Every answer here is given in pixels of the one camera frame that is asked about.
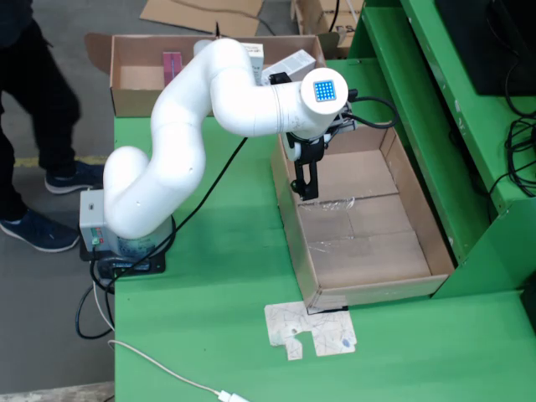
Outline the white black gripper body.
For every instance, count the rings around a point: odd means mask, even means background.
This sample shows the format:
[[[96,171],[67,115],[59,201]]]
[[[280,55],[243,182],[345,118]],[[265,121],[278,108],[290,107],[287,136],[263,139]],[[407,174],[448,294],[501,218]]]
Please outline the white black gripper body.
[[[287,132],[293,139],[293,159],[308,164],[312,161],[320,161],[331,141],[331,129],[328,128],[321,136],[314,138],[300,138],[293,132]]]

